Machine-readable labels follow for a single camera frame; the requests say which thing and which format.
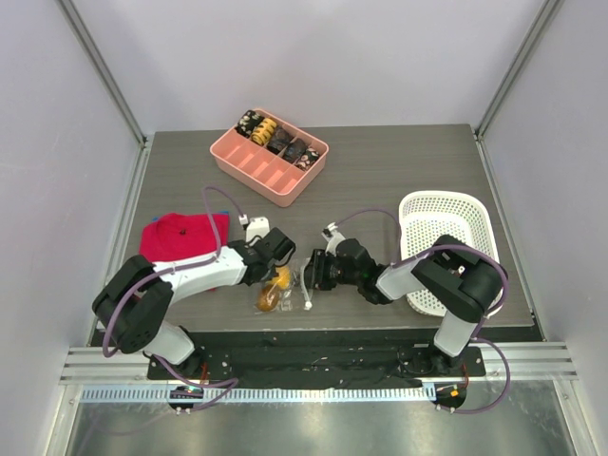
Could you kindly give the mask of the right aluminium frame post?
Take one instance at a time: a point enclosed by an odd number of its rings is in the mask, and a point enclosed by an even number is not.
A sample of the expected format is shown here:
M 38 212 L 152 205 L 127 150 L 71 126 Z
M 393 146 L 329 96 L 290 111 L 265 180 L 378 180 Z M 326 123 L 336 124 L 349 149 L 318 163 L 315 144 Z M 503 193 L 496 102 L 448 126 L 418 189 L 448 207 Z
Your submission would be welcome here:
M 526 66 L 531 61 L 536 48 L 542 41 L 544 34 L 548 31 L 563 3 L 563 0 L 545 0 L 541 3 L 540 9 L 524 35 L 515 56 L 501 79 L 488 107 L 484 111 L 484 115 L 480 119 L 478 126 L 474 129 L 474 136 L 478 142 L 484 139 L 489 128 L 494 123 L 504 102 L 523 75 Z

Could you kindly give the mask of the black spotted sock roll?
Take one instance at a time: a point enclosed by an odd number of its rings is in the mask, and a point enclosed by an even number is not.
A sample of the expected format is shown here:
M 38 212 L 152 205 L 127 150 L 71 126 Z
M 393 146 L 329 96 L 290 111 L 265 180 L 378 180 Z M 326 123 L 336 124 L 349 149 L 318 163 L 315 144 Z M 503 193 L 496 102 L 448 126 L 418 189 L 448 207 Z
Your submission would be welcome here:
M 320 158 L 320 154 L 312 147 L 308 147 L 295 162 L 295 166 L 307 172 Z

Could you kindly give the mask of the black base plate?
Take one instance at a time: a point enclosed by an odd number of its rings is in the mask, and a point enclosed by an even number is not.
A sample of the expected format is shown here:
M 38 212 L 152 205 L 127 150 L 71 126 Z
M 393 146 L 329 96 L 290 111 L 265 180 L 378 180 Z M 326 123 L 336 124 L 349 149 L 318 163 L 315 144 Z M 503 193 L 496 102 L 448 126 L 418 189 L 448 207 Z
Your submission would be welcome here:
M 432 329 L 194 332 L 201 351 L 194 379 L 236 377 L 242 388 L 388 388 L 418 378 L 481 378 L 477 347 L 457 361 L 432 353 Z

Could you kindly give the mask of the white perforated basket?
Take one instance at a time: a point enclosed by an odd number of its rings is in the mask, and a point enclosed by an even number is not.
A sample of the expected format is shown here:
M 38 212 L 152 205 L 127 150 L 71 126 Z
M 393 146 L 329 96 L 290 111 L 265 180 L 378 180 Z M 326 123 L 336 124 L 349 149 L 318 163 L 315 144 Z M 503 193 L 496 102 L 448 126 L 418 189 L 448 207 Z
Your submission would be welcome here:
M 416 191 L 402 198 L 398 219 L 401 228 L 401 258 L 425 250 L 442 235 L 499 259 L 498 249 L 485 206 L 476 198 L 450 191 Z

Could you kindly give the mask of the left aluminium frame post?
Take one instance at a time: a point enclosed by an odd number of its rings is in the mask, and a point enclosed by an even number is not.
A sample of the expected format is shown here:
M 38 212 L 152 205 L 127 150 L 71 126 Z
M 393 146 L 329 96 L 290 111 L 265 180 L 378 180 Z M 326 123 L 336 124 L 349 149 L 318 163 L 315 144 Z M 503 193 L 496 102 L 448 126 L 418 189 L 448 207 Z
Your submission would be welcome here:
M 123 92 L 120 90 L 117 81 L 107 65 L 103 54 L 99 50 L 81 13 L 78 11 L 77 6 L 71 0 L 56 0 L 55 3 L 64 15 L 67 24 L 72 29 L 86 58 L 91 63 L 107 94 L 118 109 L 128 130 L 139 147 L 144 148 L 147 143 L 147 135 L 143 132 L 139 122 L 136 120 L 132 109 L 128 105 Z

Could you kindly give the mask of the yellow black sock roll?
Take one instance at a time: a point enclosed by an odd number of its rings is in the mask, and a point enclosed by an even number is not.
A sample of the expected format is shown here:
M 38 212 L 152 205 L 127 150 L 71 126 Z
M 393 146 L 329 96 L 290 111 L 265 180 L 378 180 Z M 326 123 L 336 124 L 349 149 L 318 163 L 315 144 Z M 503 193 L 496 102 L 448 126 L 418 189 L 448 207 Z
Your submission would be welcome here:
M 264 118 L 253 130 L 250 139 L 259 146 L 265 145 L 274 135 L 277 123 L 271 118 Z

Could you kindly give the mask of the yellow fake fruit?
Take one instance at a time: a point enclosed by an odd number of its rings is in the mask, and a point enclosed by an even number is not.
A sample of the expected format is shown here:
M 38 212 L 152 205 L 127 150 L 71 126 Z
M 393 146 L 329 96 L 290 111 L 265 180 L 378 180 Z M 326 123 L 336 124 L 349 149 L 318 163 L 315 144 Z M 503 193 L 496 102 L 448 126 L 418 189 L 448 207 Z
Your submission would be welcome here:
M 288 290 L 291 286 L 292 273 L 289 266 L 275 268 L 276 275 L 270 280 L 272 286 L 279 290 Z

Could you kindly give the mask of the brown orange fake fruit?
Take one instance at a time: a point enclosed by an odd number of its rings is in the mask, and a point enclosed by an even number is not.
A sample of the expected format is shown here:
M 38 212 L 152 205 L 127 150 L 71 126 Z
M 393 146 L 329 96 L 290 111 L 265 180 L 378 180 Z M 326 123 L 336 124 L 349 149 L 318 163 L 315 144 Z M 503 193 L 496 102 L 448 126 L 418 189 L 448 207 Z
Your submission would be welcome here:
M 262 313 L 276 309 L 281 298 L 281 290 L 276 285 L 265 285 L 258 294 L 256 308 Z

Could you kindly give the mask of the clear zip top bag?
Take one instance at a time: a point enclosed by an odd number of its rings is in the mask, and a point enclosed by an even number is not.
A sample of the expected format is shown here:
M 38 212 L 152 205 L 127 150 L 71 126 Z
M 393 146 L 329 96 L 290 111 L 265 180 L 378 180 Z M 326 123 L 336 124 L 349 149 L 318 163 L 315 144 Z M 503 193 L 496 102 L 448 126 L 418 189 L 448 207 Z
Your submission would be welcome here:
M 288 290 L 281 290 L 281 298 L 280 301 L 275 308 L 274 312 L 286 313 L 286 312 L 295 312 L 295 311 L 303 311 L 310 312 L 313 309 L 313 289 L 308 289 L 303 282 L 304 279 L 304 268 L 308 264 L 310 258 L 306 257 L 304 259 L 296 259 L 291 260 L 287 263 L 286 266 L 289 266 L 292 273 L 292 281 L 291 286 Z M 259 292 L 265 285 L 271 285 L 270 280 L 264 282 L 261 286 Z M 255 310 L 258 314 L 268 314 L 262 313 L 256 308 Z

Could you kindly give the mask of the dark brown sock roll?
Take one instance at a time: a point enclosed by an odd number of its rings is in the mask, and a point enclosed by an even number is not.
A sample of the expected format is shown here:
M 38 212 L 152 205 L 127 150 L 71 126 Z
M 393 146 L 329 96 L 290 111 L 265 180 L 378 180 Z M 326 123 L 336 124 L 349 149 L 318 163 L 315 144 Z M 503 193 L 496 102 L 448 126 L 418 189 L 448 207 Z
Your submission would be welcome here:
M 279 154 L 292 140 L 294 136 L 283 127 L 278 127 L 273 133 L 266 147 L 274 154 Z

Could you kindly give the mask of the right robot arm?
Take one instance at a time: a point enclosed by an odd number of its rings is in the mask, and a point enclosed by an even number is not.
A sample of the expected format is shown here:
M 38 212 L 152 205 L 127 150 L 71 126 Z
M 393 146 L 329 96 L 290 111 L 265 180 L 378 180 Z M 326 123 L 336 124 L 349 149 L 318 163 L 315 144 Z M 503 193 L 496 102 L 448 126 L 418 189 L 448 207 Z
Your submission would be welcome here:
M 300 270 L 300 285 L 304 295 L 350 285 L 374 305 L 429 292 L 446 313 L 431 342 L 428 361 L 434 371 L 449 375 L 462 366 L 463 351 L 482 320 L 502 303 L 508 278 L 492 257 L 450 235 L 391 264 L 375 261 L 358 240 L 342 238 L 313 251 Z

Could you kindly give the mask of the red folded cloth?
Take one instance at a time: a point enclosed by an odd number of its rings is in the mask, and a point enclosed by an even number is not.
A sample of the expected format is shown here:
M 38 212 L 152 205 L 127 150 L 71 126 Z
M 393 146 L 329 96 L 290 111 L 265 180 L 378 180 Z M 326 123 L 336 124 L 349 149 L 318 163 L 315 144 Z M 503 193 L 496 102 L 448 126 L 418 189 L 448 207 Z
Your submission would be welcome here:
M 142 229 L 138 253 L 152 263 L 175 262 L 217 254 L 217 242 L 206 214 L 166 214 Z

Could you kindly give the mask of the pink divided tray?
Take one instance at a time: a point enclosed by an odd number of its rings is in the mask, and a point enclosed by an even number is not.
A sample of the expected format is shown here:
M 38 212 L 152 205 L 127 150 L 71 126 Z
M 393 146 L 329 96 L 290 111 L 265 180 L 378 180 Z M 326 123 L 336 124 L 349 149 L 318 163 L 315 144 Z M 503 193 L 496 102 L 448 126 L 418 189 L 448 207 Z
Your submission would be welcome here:
M 294 136 L 292 142 L 299 138 L 308 147 L 314 148 L 320 154 L 319 160 L 307 172 L 303 172 L 295 163 L 282 158 L 288 145 L 276 155 L 267 149 L 267 143 L 259 146 L 250 138 L 239 135 L 235 130 L 236 123 L 212 143 L 210 154 L 220 170 L 277 206 L 288 207 L 324 169 L 330 148 L 316 136 L 264 109 L 252 110 L 264 118 L 273 119 L 277 127 L 289 131 Z

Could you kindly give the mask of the blue folded cloth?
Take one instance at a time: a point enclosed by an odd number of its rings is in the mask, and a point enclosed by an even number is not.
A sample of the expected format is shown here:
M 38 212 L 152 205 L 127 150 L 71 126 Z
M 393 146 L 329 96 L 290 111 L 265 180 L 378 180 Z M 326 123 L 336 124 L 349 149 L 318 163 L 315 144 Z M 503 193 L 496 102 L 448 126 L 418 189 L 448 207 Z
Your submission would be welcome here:
M 227 210 L 221 210 L 221 211 L 216 211 L 213 212 L 211 214 L 211 217 L 214 220 L 218 220 L 218 219 L 230 219 L 230 212 Z M 152 222 L 157 222 L 160 220 L 173 220 L 173 221 L 177 221 L 177 220 L 191 220 L 193 223 L 202 223 L 204 220 L 208 220 L 208 214 L 207 213 L 199 213 L 199 214 L 180 214 L 180 213 L 167 213 L 161 216 L 154 216 L 151 221 Z

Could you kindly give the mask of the black floral sock roll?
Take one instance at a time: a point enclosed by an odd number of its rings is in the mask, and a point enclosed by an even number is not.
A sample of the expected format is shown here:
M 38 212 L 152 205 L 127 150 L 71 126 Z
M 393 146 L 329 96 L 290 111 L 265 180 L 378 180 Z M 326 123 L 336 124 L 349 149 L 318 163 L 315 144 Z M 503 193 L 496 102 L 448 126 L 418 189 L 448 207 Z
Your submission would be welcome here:
M 264 117 L 261 114 L 249 109 L 240 117 L 235 126 L 235 130 L 244 138 L 250 138 L 254 130 L 263 120 Z

